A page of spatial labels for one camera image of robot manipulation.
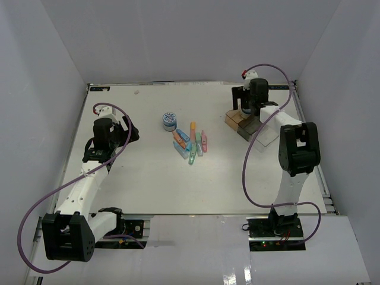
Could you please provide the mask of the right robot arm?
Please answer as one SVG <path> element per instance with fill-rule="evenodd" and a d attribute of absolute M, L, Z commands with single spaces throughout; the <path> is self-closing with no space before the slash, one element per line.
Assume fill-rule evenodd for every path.
<path fill-rule="evenodd" d="M 279 136 L 278 161 L 282 177 L 277 197 L 268 206 L 269 214 L 259 227 L 272 235 L 289 235 L 301 228 L 297 206 L 303 185 L 320 164 L 318 129 L 313 122 L 302 122 L 269 100 L 270 86 L 263 78 L 232 88 L 233 109 L 248 109 L 250 116 L 268 126 Z"/>

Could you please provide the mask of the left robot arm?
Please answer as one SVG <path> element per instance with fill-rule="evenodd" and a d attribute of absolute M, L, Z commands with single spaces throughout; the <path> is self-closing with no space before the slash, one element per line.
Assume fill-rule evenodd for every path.
<path fill-rule="evenodd" d="M 87 262 L 101 238 L 118 237 L 125 231 L 120 208 L 102 208 L 97 213 L 91 213 L 90 208 L 110 172 L 116 150 L 139 140 L 139 131 L 131 123 L 124 129 L 115 119 L 100 118 L 94 121 L 93 134 L 84 149 L 82 179 L 74 183 L 53 214 L 43 217 L 42 232 L 49 260 Z"/>

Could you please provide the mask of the green cap highlighter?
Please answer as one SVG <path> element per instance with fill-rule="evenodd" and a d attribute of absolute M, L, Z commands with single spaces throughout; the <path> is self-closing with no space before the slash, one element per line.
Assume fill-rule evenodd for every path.
<path fill-rule="evenodd" d="M 199 157 L 202 157 L 203 156 L 203 149 L 202 149 L 202 139 L 201 139 L 201 133 L 200 132 L 195 133 L 195 142 L 196 142 L 196 146 L 197 146 L 197 155 Z"/>

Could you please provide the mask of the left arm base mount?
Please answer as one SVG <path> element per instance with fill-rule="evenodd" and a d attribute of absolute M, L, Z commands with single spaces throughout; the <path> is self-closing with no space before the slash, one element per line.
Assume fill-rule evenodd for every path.
<path fill-rule="evenodd" d="M 102 239 L 96 243 L 99 249 L 143 249 L 147 244 L 147 236 L 144 233 L 144 220 L 125 220 L 122 235 L 132 236 L 139 241 L 140 246 L 130 237 L 117 237 L 116 239 Z"/>

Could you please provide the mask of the orange cap pink highlighter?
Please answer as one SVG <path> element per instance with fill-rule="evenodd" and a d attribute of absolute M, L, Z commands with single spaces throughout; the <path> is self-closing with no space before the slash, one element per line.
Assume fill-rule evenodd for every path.
<path fill-rule="evenodd" d="M 195 128 L 196 128 L 196 123 L 195 122 L 191 122 L 190 124 L 190 140 L 192 143 L 194 143 L 196 141 L 196 138 L 195 138 Z"/>

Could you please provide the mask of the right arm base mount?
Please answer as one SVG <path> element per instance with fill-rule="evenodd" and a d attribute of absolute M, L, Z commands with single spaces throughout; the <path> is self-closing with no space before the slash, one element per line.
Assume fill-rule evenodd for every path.
<path fill-rule="evenodd" d="M 247 218 L 242 230 L 248 234 L 251 252 L 305 251 L 306 245 L 300 219 L 292 225 L 273 229 L 268 218 Z"/>

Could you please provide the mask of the blue washi tape roll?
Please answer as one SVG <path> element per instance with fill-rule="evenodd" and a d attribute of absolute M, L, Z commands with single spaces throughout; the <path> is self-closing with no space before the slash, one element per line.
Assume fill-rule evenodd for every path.
<path fill-rule="evenodd" d="M 162 117 L 163 128 L 166 131 L 172 132 L 177 128 L 177 116 L 173 112 L 166 112 Z"/>
<path fill-rule="evenodd" d="M 241 117 L 243 117 L 244 119 L 248 118 L 251 116 L 251 110 L 250 109 L 241 109 L 240 110 L 240 115 Z"/>

